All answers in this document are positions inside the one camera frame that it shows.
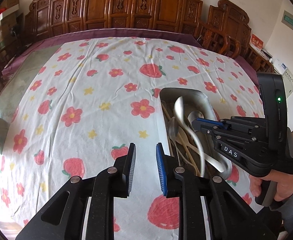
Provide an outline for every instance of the carved wooden screen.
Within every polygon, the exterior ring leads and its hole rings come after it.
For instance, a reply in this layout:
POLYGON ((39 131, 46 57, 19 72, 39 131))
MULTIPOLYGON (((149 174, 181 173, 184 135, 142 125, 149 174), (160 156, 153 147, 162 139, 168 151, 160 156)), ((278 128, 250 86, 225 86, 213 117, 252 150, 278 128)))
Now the carved wooden screen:
POLYGON ((251 36, 249 21, 248 14, 229 0, 219 0, 217 7, 210 5, 208 24, 236 38, 242 50, 248 47, 251 36))
POLYGON ((201 0, 33 0, 27 42, 98 28, 144 28, 196 35, 201 0))

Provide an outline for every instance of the metal tray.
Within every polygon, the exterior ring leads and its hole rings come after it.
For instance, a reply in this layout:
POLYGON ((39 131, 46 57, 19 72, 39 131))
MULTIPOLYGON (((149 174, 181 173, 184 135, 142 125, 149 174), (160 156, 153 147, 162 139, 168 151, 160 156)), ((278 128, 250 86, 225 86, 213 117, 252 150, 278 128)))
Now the metal tray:
MULTIPOLYGON (((160 92, 160 100, 164 101, 167 105, 167 111, 170 116, 173 116, 174 103, 179 97, 183 97, 184 102, 184 114, 187 117, 190 112, 198 110, 203 113, 204 118, 215 120, 216 116, 214 114, 213 108, 208 100, 208 97, 199 90, 194 89, 185 89, 185 88, 163 88, 160 92)), ((206 176, 221 176, 223 179, 227 179, 232 172, 232 163, 230 160, 225 158, 223 155, 219 154, 214 150, 213 142, 210 135, 203 134, 199 131, 196 132, 196 135, 199 137, 200 142, 202 143, 204 152, 220 163, 225 167, 224 172, 219 172, 213 166, 206 162, 206 176)), ((197 166, 200 166, 200 158, 197 153, 191 151, 192 157, 194 158, 197 166)))

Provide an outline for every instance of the human hand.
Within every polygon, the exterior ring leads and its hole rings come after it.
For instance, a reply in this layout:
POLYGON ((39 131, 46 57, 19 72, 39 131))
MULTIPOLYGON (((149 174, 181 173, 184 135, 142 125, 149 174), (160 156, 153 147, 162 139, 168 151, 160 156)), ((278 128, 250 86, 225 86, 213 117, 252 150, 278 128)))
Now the human hand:
POLYGON ((277 182, 275 201, 282 201, 293 194, 293 175, 280 171, 271 170, 271 172, 263 178, 256 178, 249 175, 250 191, 254 197, 261 194, 262 180, 272 180, 277 182))

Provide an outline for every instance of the metal screw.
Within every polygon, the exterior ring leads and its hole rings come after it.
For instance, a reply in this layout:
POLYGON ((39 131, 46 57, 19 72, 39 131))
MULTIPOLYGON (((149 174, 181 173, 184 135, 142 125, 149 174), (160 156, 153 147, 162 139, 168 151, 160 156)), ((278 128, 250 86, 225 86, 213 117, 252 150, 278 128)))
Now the metal screw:
POLYGON ((79 176, 73 176, 71 178, 71 183, 78 183, 80 181, 80 177, 79 176))
POLYGON ((110 173, 110 174, 116 173, 117 171, 118 171, 118 169, 115 168, 115 167, 110 167, 110 168, 107 169, 107 172, 110 173))
POLYGON ((175 168, 175 171, 176 171, 177 173, 183 173, 183 172, 185 172, 185 169, 184 169, 183 167, 176 167, 176 168, 175 168))
POLYGON ((216 182, 216 183, 221 183, 222 182, 222 179, 220 176, 214 176, 213 177, 213 181, 216 182))

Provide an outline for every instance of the metal spoon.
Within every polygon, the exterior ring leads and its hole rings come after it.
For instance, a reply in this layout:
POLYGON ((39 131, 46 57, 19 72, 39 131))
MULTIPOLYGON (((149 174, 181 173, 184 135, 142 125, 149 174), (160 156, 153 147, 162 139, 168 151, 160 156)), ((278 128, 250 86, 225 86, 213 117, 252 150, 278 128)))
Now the metal spoon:
POLYGON ((195 132, 193 132, 192 129, 189 128, 184 122, 183 97, 179 97, 175 101, 175 103, 174 103, 174 112, 175 112, 175 116, 178 119, 178 121, 180 122, 181 126, 191 135, 191 137, 193 138, 193 140, 194 140, 194 142, 196 144, 196 147, 199 149, 200 162, 201 162, 200 173, 201 173, 201 177, 204 177, 204 173, 205 173, 205 157, 204 157, 203 147, 202 147, 202 144, 201 144, 199 138, 195 134, 195 132))
POLYGON ((177 146, 176 146, 176 135, 178 131, 179 131, 179 126, 176 121, 176 118, 173 116, 171 120, 168 122, 168 136, 173 141, 175 151, 176 151, 177 161, 179 162, 179 166, 181 166, 180 157, 179 157, 179 153, 177 152, 177 146))

